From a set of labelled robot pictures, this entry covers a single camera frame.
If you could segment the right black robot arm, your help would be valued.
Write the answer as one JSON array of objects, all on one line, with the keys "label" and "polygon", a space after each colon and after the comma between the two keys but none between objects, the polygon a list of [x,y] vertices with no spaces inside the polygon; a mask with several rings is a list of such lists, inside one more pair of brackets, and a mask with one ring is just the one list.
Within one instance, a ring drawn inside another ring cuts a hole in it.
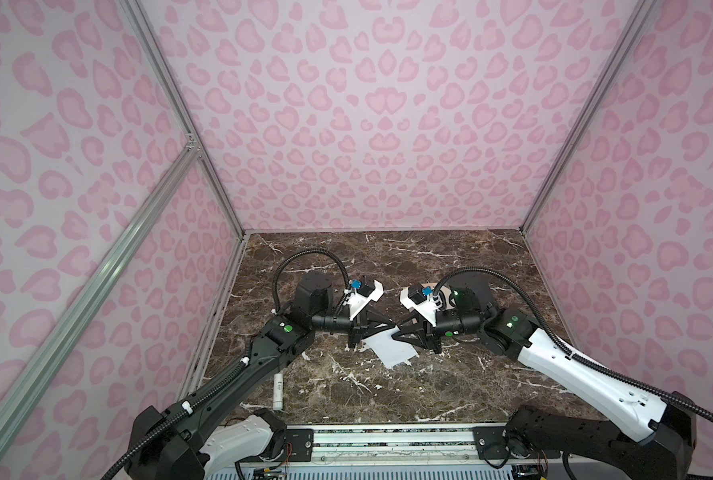
[{"label": "right black robot arm", "polygon": [[490,352],[548,376],[604,415],[592,421],[522,406],[494,446],[516,458],[558,451],[613,466],[631,479],[685,479],[696,447],[696,416],[654,393],[602,374],[598,362],[550,334],[539,320],[498,304],[485,272],[466,271],[441,287],[415,284],[400,302],[410,316],[394,340],[441,352],[443,341],[474,335]]}]

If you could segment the pink envelope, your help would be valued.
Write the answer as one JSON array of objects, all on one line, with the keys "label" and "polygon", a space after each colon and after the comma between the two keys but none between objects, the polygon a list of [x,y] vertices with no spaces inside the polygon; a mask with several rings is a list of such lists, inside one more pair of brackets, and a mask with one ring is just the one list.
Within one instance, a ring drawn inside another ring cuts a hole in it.
[{"label": "pink envelope", "polygon": [[449,286],[443,286],[438,295],[434,294],[434,284],[424,284],[422,292],[432,302],[436,311],[445,311],[457,306],[457,296]]}]

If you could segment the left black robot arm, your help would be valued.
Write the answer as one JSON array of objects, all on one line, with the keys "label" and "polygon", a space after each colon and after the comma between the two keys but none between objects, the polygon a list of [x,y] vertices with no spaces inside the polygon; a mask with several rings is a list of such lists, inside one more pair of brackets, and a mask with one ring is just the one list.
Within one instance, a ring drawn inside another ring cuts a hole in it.
[{"label": "left black robot arm", "polygon": [[384,294],[377,280],[346,280],[334,300],[332,277],[308,272],[292,300],[279,303],[272,318],[246,344],[244,354],[207,384],[164,411],[149,407],[134,420],[130,445],[104,478],[124,472],[132,479],[204,479],[252,457],[276,457],[284,423],[260,410],[218,435],[226,416],[268,378],[282,372],[313,343],[318,332],[344,333],[348,346],[394,328],[373,303]]}]

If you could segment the green floral letter paper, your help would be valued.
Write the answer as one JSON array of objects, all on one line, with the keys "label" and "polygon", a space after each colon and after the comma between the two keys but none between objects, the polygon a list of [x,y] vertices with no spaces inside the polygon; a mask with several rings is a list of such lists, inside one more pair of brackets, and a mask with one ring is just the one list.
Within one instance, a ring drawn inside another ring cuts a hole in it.
[{"label": "green floral letter paper", "polygon": [[[386,330],[392,332],[392,335],[398,332],[398,327],[392,330]],[[378,356],[382,364],[387,369],[393,369],[394,367],[401,364],[410,364],[410,360],[418,356],[417,350],[410,344],[395,341],[393,339],[393,344],[391,347],[386,349],[372,349],[374,354]]]}]

